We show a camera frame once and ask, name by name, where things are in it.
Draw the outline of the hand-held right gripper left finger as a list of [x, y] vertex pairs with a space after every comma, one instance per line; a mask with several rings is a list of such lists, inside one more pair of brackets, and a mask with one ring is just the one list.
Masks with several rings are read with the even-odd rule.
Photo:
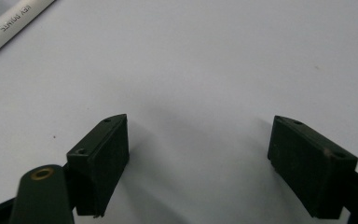
[[130, 159], [127, 115], [100, 121], [66, 158], [71, 205], [80, 216], [103, 217]]

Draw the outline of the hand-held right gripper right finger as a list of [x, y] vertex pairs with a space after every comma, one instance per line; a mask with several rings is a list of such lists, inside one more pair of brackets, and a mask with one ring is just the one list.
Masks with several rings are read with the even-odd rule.
[[358, 158], [295, 119], [276, 116], [268, 159], [312, 217], [337, 219]]

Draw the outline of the white pen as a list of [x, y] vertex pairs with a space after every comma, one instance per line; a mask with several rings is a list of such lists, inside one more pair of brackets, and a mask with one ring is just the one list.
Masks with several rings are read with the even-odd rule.
[[20, 0], [0, 15], [0, 48], [56, 0]]

